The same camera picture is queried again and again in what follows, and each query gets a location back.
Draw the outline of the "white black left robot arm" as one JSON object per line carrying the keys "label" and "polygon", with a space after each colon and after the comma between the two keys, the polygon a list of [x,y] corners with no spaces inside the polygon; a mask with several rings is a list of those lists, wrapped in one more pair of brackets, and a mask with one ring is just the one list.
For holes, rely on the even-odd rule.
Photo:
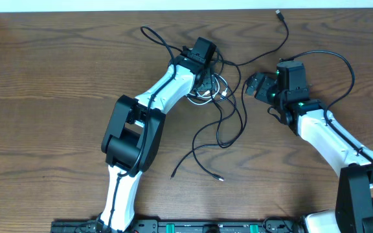
{"label": "white black left robot arm", "polygon": [[100,215],[101,232],[124,232],[134,218],[134,200],[141,175],[157,155],[166,114],[203,83],[216,45],[198,38],[190,49],[171,59],[163,77],[135,98],[116,102],[101,150],[106,155],[109,188]]}

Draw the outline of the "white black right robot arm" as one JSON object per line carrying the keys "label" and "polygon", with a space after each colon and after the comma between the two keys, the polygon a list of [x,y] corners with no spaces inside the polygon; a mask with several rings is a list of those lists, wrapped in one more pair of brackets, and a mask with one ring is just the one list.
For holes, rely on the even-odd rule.
{"label": "white black right robot arm", "polygon": [[373,232],[373,151],[327,105],[310,98],[304,64],[283,61],[275,74],[257,72],[245,92],[277,111],[274,117],[311,144],[339,178],[335,208],[303,216],[293,231]]}

